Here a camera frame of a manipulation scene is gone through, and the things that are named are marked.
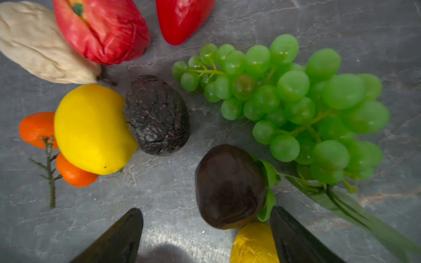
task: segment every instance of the yellow lemon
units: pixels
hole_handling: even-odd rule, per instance
[[[69,92],[54,117],[56,141],[64,157],[99,175],[122,169],[137,148],[123,107],[122,96],[100,85],[88,84]]]
[[[251,223],[234,240],[231,263],[279,263],[272,230],[265,223]]]

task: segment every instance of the gray table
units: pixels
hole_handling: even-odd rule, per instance
[[[37,0],[52,8],[52,1]],[[283,33],[298,37],[298,63],[322,48],[342,56],[341,72],[369,72],[384,82],[380,101],[392,120],[365,136],[384,150],[372,180],[359,182],[358,200],[373,214],[421,244],[421,3],[419,0],[218,0],[206,24],[187,42],[173,47],[159,29],[155,3],[137,0],[152,35],[139,59],[110,67],[124,95],[141,74],[155,74],[180,91],[189,108],[192,135],[169,157],[137,151],[123,174],[101,176],[75,188],[57,181],[57,208],[48,209],[48,184],[29,156],[43,152],[23,142],[19,122],[27,115],[55,111],[77,85],[53,84],[30,75],[0,55],[0,262],[67,262],[84,250],[131,207],[144,214],[139,262],[227,263],[236,231],[211,228],[200,217],[194,171],[213,146],[230,143],[276,162],[251,135],[253,124],[227,121],[220,104],[183,91],[171,76],[177,60],[187,61],[206,42],[233,44],[246,51],[269,46]],[[288,182],[275,189],[284,206],[329,248],[349,263],[394,263],[370,234],[333,216]]]

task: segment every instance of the wrinkled yellow fruit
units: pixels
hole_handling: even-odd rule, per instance
[[[76,167],[99,175],[121,170],[137,148],[123,115],[124,98],[95,84],[69,92],[56,111],[60,151]]]
[[[265,223],[251,223],[234,240],[231,263],[279,263],[272,230]]]

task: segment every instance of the wrinkled avocado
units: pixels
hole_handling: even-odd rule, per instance
[[[124,117],[148,154],[170,155],[190,136],[190,119],[180,94],[154,75],[142,75],[127,92]]]
[[[244,150],[213,147],[196,169],[196,201],[215,228],[241,228],[257,217],[266,201],[264,174]]]

